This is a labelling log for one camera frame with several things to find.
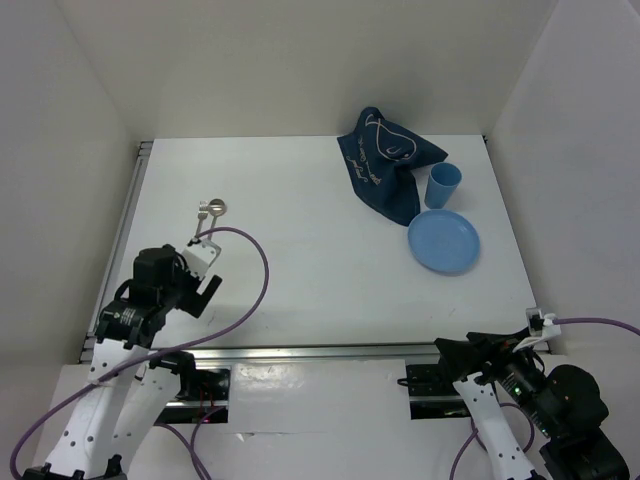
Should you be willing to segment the metal spoon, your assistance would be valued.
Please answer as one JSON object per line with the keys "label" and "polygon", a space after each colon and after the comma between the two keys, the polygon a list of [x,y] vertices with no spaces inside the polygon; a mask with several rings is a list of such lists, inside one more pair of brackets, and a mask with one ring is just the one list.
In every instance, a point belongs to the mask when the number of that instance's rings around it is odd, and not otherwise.
{"label": "metal spoon", "polygon": [[216,227],[217,220],[227,212],[227,205],[220,198],[212,199],[208,203],[208,212],[211,216],[210,228],[214,229]]}

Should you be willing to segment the light blue plastic plate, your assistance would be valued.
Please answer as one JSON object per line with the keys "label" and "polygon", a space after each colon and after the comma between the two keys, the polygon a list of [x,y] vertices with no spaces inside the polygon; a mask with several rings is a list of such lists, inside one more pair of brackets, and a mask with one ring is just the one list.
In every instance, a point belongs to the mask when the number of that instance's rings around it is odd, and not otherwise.
{"label": "light blue plastic plate", "polygon": [[472,269],[480,255],[480,237],[462,215],[444,209],[417,215],[408,226],[408,247],[418,263],[444,275]]}

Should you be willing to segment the light blue plastic cup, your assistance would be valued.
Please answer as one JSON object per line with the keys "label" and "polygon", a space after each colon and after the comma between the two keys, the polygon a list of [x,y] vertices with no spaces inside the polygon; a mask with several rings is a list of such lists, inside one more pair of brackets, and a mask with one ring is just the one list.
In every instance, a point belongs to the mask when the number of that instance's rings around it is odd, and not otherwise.
{"label": "light blue plastic cup", "polygon": [[462,180],[458,167],[450,163],[437,163],[429,173],[425,192],[425,205],[429,209],[442,209]]}

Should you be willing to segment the dark blue cloth placemat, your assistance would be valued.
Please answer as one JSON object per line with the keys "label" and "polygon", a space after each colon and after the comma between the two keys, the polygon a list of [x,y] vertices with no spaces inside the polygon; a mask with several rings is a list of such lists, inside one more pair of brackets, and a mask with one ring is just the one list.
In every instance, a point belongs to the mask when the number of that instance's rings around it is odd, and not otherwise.
{"label": "dark blue cloth placemat", "polygon": [[413,171],[448,157],[445,150],[385,119],[375,107],[363,109],[354,130],[337,142],[356,196],[402,226],[421,210]]}

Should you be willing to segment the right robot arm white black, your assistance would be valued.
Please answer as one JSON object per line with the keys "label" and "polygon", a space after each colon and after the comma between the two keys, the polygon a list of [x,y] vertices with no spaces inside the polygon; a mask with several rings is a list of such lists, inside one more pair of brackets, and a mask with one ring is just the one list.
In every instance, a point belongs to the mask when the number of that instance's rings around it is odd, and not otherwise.
{"label": "right robot arm white black", "polygon": [[524,332],[471,332],[466,340],[438,338],[436,379],[463,399],[497,479],[537,479],[517,443],[493,388],[511,400],[547,438],[540,449],[553,479],[627,479],[629,468],[601,429],[609,410],[594,377],[573,365],[549,374],[536,366]]}

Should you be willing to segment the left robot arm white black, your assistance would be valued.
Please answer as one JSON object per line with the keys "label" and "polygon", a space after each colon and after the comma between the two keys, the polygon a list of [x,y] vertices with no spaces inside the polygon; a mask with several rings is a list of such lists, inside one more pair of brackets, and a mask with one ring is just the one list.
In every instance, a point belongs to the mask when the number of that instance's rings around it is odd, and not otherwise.
{"label": "left robot arm white black", "polygon": [[150,355],[174,309],[199,317],[220,286],[208,270],[221,253],[210,240],[142,250],[133,274],[99,315],[87,384],[43,465],[25,479],[124,479],[144,436],[172,398],[198,387],[194,357],[178,350]]}

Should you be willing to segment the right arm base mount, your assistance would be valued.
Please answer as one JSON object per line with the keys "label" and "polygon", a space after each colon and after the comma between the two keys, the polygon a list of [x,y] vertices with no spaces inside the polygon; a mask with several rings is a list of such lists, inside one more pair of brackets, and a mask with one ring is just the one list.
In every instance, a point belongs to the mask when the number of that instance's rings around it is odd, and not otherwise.
{"label": "right arm base mount", "polygon": [[466,404],[438,364],[413,364],[396,383],[406,389],[412,420],[468,418]]}

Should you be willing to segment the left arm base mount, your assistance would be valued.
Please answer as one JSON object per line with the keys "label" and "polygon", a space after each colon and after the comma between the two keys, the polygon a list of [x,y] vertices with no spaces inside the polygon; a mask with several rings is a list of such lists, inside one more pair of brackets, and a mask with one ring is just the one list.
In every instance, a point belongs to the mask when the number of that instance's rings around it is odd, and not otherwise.
{"label": "left arm base mount", "polygon": [[157,423],[196,424],[201,420],[210,424],[228,422],[229,368],[198,369],[191,353],[179,351],[151,360],[141,383],[149,379],[157,384],[151,378],[151,373],[168,373],[177,380],[176,387],[169,387],[175,395],[157,417]]}

